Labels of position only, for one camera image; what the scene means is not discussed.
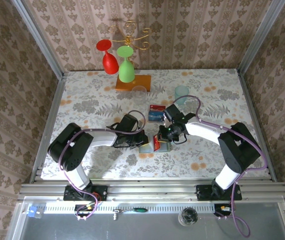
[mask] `table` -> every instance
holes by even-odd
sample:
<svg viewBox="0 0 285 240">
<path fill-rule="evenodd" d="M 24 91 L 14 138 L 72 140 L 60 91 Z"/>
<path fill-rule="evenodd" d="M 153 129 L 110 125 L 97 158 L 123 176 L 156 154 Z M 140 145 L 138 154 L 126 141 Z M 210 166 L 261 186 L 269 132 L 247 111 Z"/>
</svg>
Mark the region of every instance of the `table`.
<svg viewBox="0 0 285 240">
<path fill-rule="evenodd" d="M 175 87 L 185 85 L 189 94 L 201 100 L 200 117 L 223 126 L 244 123 L 257 139 L 243 89 L 235 69 L 137 70 L 136 74 L 151 75 L 151 90 L 142 109 L 132 101 L 128 91 L 116 91 L 117 75 L 104 71 L 76 71 L 68 74 L 56 121 L 52 142 L 69 124 L 82 128 L 105 128 L 119 122 L 130 110 L 142 110 L 147 117 L 149 104 L 169 106 Z M 188 99 L 178 106 L 184 113 L 195 112 L 197 102 Z M 141 120 L 137 113 L 132 113 Z M 159 123 L 147 122 L 145 132 L 156 134 Z M 182 145 L 172 144 L 167 153 L 139 154 L 138 149 L 100 146 L 87 151 L 82 167 L 90 178 L 215 178 L 225 165 L 220 147 L 196 136 L 187 136 Z M 253 166 L 261 167 L 258 159 Z M 251 171 L 246 177 L 268 177 L 268 171 Z M 49 155 L 46 156 L 41 178 L 65 180 Z"/>
</svg>

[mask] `purple cable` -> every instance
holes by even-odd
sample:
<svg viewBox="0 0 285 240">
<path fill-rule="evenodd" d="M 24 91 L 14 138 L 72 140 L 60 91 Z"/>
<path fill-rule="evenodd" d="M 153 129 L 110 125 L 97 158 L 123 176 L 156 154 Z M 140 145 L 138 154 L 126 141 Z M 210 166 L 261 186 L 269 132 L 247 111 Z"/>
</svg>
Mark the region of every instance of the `purple cable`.
<svg viewBox="0 0 285 240">
<path fill-rule="evenodd" d="M 257 167 L 257 168 L 248 168 L 246 169 L 237 179 L 236 181 L 233 183 L 233 186 L 232 186 L 232 193 L 231 193 L 231 212 L 232 212 L 232 216 L 229 216 L 231 218 L 233 218 L 233 222 L 235 224 L 235 227 L 236 229 L 238 230 L 238 232 L 244 237 L 244 238 L 249 238 L 250 235 L 251 235 L 251 230 L 248 226 L 248 224 L 245 222 L 245 220 L 243 220 L 241 217 L 238 217 L 238 216 L 235 216 L 235 202 L 234 202 L 234 198 L 235 198 L 235 188 L 236 188 L 236 184 L 237 182 L 244 176 L 244 174 L 247 172 L 247 171 L 258 171 L 258 170 L 265 170 L 267 167 L 268 167 L 268 162 L 267 162 L 267 157 L 266 155 L 263 153 L 263 151 L 253 142 L 251 141 L 250 139 L 248 139 L 247 137 L 245 137 L 244 135 L 240 134 L 239 132 L 236 132 L 228 127 L 225 127 L 225 126 L 221 126 L 221 125 L 218 125 L 218 124 L 215 124 L 215 123 L 212 123 L 212 122 L 208 122 L 208 121 L 204 121 L 204 120 L 201 120 L 200 117 L 198 116 L 198 111 L 199 109 L 201 108 L 201 101 L 200 99 L 197 97 L 197 96 L 194 96 L 194 95 L 184 95 L 184 96 L 181 96 L 179 98 L 177 98 L 175 101 L 173 101 L 172 104 L 174 104 L 177 100 L 181 99 L 181 98 L 186 98 L 186 97 L 191 97 L 191 98 L 195 98 L 198 100 L 198 107 L 196 109 L 196 113 L 195 113 L 195 117 L 198 119 L 198 121 L 202 124 L 205 124 L 207 126 L 210 126 L 210 127 L 214 127 L 214 128 L 218 128 L 218 129 L 223 129 L 225 131 L 229 131 L 235 135 L 237 135 L 238 137 L 244 139 L 246 142 L 248 142 L 251 146 L 254 147 L 254 149 L 256 149 L 256 151 L 262 156 L 263 158 L 263 161 L 264 161 L 264 165 L 262 167 Z M 248 234 L 245 235 L 239 228 L 238 226 L 238 223 L 236 222 L 236 219 L 241 221 L 245 226 L 246 228 L 248 229 Z"/>
<path fill-rule="evenodd" d="M 78 192 L 80 193 L 83 193 L 83 194 L 87 194 L 87 195 L 90 195 L 91 197 L 94 198 L 94 201 L 95 201 L 95 205 L 94 205 L 94 208 L 93 210 L 91 211 L 91 213 L 87 216 L 85 216 L 85 218 L 89 218 L 91 215 L 93 215 L 93 213 L 97 210 L 97 206 L 98 206 L 98 199 L 95 195 L 93 195 L 91 192 L 87 192 L 87 191 L 83 191 L 83 190 L 80 190 L 78 187 L 76 187 L 72 181 L 70 180 L 70 178 L 67 176 L 66 174 L 66 171 L 64 171 L 63 169 L 63 166 L 62 166 L 62 159 L 63 159 L 63 156 L 67 150 L 67 148 L 70 146 L 70 144 L 74 141 L 74 139 L 79 135 L 79 134 L 82 134 L 84 132 L 111 132 L 111 133 L 119 133 L 119 134 L 127 134 L 127 135 L 132 135 L 132 134 L 137 134 L 139 132 L 141 132 L 145 125 L 146 125 L 146 118 L 144 116 L 144 114 L 141 112 L 141 111 L 138 111 L 138 110 L 131 110 L 130 112 L 128 112 L 128 114 L 132 113 L 132 112 L 136 112 L 136 113 L 139 113 L 142 115 L 143 117 L 143 125 L 142 127 L 137 130 L 137 131 L 131 131 L 131 132 L 126 132 L 126 131 L 117 131 L 117 130 L 112 130 L 112 129 L 103 129 L 103 128 L 93 128 L 93 129 L 90 129 L 90 128 L 87 128 L 87 129 L 83 129 L 83 130 L 80 130 L 79 132 L 77 132 L 74 136 L 72 136 L 72 138 L 69 140 L 69 142 L 66 144 L 66 146 L 63 148 L 60 156 L 59 156 L 59 159 L 58 159 L 58 167 L 59 167 L 59 170 L 60 171 L 63 171 L 66 179 L 68 180 L 68 182 L 70 183 L 70 185 Z"/>
</svg>

